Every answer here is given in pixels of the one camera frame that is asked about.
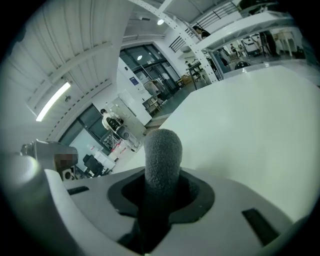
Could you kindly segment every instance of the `ceiling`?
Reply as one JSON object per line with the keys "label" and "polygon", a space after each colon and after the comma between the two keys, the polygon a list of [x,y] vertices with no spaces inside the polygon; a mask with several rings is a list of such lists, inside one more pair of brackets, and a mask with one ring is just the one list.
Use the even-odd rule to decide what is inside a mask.
{"label": "ceiling", "polygon": [[158,25],[158,20],[159,18],[151,12],[139,5],[135,5],[130,15],[124,35],[164,35],[169,26],[165,23]]}
{"label": "ceiling", "polygon": [[[164,0],[144,0],[159,8]],[[172,0],[165,13],[193,24],[202,15],[230,0]]]}
{"label": "ceiling", "polygon": [[[28,131],[24,127],[28,136],[23,143],[56,139],[93,95],[116,86],[120,47],[133,6],[127,0],[53,0],[25,24],[23,40],[15,43],[1,69],[5,90],[14,90],[38,115],[65,82],[71,88],[42,122],[33,121]],[[12,102],[6,106],[15,108]]]}

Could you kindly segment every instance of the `white beam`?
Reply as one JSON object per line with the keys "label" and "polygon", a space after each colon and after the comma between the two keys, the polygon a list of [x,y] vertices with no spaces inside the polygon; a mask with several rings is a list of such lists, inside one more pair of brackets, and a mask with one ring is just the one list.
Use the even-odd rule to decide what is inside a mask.
{"label": "white beam", "polygon": [[180,27],[177,22],[175,22],[172,18],[170,18],[165,13],[163,13],[160,10],[160,8],[157,9],[157,8],[153,7],[151,4],[149,4],[143,0],[128,0],[128,1],[148,10],[152,14],[156,15],[159,19],[164,20],[164,22],[170,28],[172,28],[177,33],[177,35],[179,35],[185,41],[185,44],[191,48],[191,50],[193,51],[196,58],[200,61],[202,68],[205,70],[208,78],[210,79],[210,82],[215,83],[218,81],[213,69],[211,68],[211,66],[207,60],[207,57],[205,56],[205,54],[201,50],[199,50],[197,48],[197,44],[188,35],[188,33],[185,32],[185,28]]}
{"label": "white beam", "polygon": [[[229,15],[240,16],[238,12],[234,12]],[[223,29],[219,29],[214,32],[211,36],[200,41],[196,45],[198,51],[209,48],[210,50],[217,50],[222,47],[223,44],[229,44],[240,38],[244,38],[250,34],[259,33],[261,31],[271,30],[274,28],[283,28],[296,26],[294,19],[288,14],[273,13],[265,11],[258,13],[246,18],[239,19],[235,22],[230,23]]]}
{"label": "white beam", "polygon": [[174,2],[175,0],[165,0],[163,4],[159,7],[160,12],[164,12],[166,9],[169,8],[169,6]]}
{"label": "white beam", "polygon": [[112,84],[111,80],[108,79],[98,87],[94,88],[87,95],[85,95],[79,102],[77,102],[72,109],[60,120],[53,132],[48,137],[49,141],[58,141],[69,126],[76,120],[76,118],[91,104],[91,98],[101,92],[104,88]]}
{"label": "white beam", "polygon": [[40,85],[40,87],[35,91],[32,95],[30,100],[28,101],[28,106],[35,111],[37,104],[39,103],[40,99],[46,94],[46,92],[51,88],[51,86],[56,83],[65,73],[70,71],[73,67],[77,66],[78,64],[84,62],[86,59],[96,55],[98,52],[105,50],[111,47],[112,44],[110,41],[104,42],[100,45],[97,45],[91,49],[88,49],[77,56],[70,59],[68,62],[60,66],[56,69],[48,79]]}

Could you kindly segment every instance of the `ceiling light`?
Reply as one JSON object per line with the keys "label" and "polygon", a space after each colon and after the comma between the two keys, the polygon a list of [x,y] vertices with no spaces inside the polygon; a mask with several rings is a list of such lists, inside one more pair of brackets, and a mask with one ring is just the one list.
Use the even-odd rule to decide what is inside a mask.
{"label": "ceiling light", "polygon": [[42,119],[45,117],[46,113],[49,109],[53,106],[53,104],[59,99],[59,97],[64,94],[66,90],[70,87],[70,84],[66,82],[52,97],[51,99],[45,104],[44,108],[41,110],[40,114],[36,118],[37,122],[41,122]]}
{"label": "ceiling light", "polygon": [[165,21],[164,21],[163,19],[159,19],[158,22],[157,22],[157,24],[158,24],[158,25],[162,25],[164,22],[165,22]]}

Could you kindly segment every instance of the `white panel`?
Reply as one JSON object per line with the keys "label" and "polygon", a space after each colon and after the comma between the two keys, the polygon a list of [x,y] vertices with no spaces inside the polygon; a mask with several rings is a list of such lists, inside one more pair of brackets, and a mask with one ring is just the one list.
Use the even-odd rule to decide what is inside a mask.
{"label": "white panel", "polygon": [[[320,91],[285,67],[192,92],[160,128],[181,139],[182,167],[240,182],[293,221],[319,196]],[[142,148],[126,169],[144,165]]]}

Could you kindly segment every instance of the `railing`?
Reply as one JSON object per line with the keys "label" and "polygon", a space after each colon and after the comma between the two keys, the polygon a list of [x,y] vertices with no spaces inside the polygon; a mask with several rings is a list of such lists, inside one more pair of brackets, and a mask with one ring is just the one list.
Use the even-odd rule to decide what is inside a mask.
{"label": "railing", "polygon": [[[237,12],[238,9],[234,5],[233,2],[227,2],[224,5],[212,10],[207,14],[206,16],[202,17],[198,22],[193,24],[192,26],[199,26],[200,28],[206,29],[208,26],[210,26],[212,23],[215,23],[218,20],[221,20],[223,17],[232,14],[234,12]],[[188,35],[193,38],[195,35],[190,29],[185,30]],[[169,48],[171,48],[175,53],[186,43],[181,38],[181,36],[178,36],[172,44],[170,44]]]}

